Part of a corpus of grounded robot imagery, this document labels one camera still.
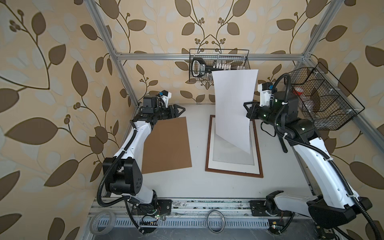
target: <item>gray floor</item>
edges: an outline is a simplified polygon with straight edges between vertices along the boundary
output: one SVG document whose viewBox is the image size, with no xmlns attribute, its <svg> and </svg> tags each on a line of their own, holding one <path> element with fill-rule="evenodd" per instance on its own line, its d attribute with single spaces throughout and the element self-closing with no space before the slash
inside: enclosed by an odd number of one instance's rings
<svg viewBox="0 0 384 240">
<path fill-rule="evenodd" d="M 135 228 L 115 228 L 107 235 L 96 236 L 94 240 L 140 239 L 140 240 L 317 240 L 312 221 L 292 222 L 281 236 L 272 235 L 266 229 L 225 229 L 212 233 L 209 229 L 159 228 L 141 235 Z"/>
</svg>

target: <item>leaf patterned wallpaper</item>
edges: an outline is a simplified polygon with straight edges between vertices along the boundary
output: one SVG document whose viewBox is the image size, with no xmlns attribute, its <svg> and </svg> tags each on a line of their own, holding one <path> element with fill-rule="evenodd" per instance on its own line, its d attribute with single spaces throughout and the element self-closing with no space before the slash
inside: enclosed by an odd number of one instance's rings
<svg viewBox="0 0 384 240">
<path fill-rule="evenodd" d="M 366 109 L 361 114 L 384 135 L 384 2 L 345 0 L 344 3 L 312 57 L 340 79 L 345 88 L 338 85 L 347 96 L 352 92 L 362 102 Z M 373 207 L 368 212 L 383 236 L 384 156 L 353 122 L 322 134 L 348 182 L 361 196 L 372 201 Z M 354 239 L 375 239 L 361 215 L 345 227 Z"/>
<path fill-rule="evenodd" d="M 0 0 L 0 29 L 0 239 L 73 240 L 133 107 L 85 4 Z"/>
<path fill-rule="evenodd" d="M 96 3 L 115 48 L 123 53 L 180 53 L 183 48 L 302 53 L 330 1 L 96 0 Z"/>
<path fill-rule="evenodd" d="M 214 84 L 202 82 L 199 78 L 189 79 L 186 62 L 128 60 L 124 67 L 139 101 L 142 101 L 144 96 L 167 90 L 172 93 L 170 103 L 213 104 L 215 102 Z M 259 69 L 257 75 L 259 83 L 274 82 L 281 74 L 291 71 L 293 63 L 292 61 L 250 61 L 250 67 Z M 254 99 L 260 99 L 258 94 L 255 92 Z"/>
</svg>

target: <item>brown wooden frame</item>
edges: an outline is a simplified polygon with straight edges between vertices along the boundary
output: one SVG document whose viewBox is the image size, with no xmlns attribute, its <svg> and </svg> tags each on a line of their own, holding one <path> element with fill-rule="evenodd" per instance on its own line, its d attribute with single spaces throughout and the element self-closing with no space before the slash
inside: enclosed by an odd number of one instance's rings
<svg viewBox="0 0 384 240">
<path fill-rule="evenodd" d="M 234 171 L 227 171 L 227 170 L 220 170 L 220 169 L 213 169 L 208 168 L 208 159 L 209 159 L 209 145 L 211 142 L 211 128 L 212 128 L 212 118 L 214 118 L 215 115 L 210 115 L 209 118 L 209 130 L 208 130 L 208 143 L 207 143 L 207 158 L 205 159 L 205 171 L 206 172 L 217 172 L 217 173 L 224 173 L 224 174 L 232 174 L 232 175 L 240 175 L 240 176 L 247 176 L 247 177 L 260 177 L 263 178 L 263 168 L 262 168 L 262 161 L 260 158 L 260 150 L 259 150 L 259 142 L 257 139 L 257 133 L 256 133 L 256 124 L 255 120 L 251 120 L 253 123 L 253 131 L 255 134 L 255 143 L 256 143 L 256 151 L 257 151 L 257 161 L 259 164 L 259 171 L 260 174 L 254 174 L 254 173 L 245 173 L 245 172 L 234 172 Z"/>
</svg>

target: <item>brown cardboard sheet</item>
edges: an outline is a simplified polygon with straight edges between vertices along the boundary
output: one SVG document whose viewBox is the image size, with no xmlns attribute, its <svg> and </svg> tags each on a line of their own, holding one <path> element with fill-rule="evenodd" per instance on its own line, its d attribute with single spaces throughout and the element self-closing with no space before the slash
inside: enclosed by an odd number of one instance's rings
<svg viewBox="0 0 384 240">
<path fill-rule="evenodd" d="M 161 172 L 192 167 L 187 119 L 160 120 L 144 143 L 141 172 Z"/>
</svg>

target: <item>wire basket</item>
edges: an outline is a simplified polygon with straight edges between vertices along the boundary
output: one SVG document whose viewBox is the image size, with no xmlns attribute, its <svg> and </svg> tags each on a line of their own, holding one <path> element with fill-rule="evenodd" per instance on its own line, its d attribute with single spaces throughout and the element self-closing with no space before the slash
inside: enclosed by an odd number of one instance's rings
<svg viewBox="0 0 384 240">
<path fill-rule="evenodd" d="M 334 77 L 335 86 L 324 77 L 326 73 Z M 290 72 L 290 75 L 292 91 L 299 95 L 299 108 L 302 114 L 314 122 L 318 130 L 338 130 L 365 109 L 321 63 L 315 68 L 299 68 Z"/>
<path fill-rule="evenodd" d="M 196 77 L 193 75 L 194 58 L 202 59 L 207 67 L 217 68 L 218 64 L 226 64 L 230 69 L 251 69 L 248 61 L 249 50 L 240 49 L 198 49 L 189 50 L 189 79 L 190 81 L 199 81 L 204 86 L 212 86 L 213 78 L 211 71 L 205 68 L 203 75 Z"/>
</svg>

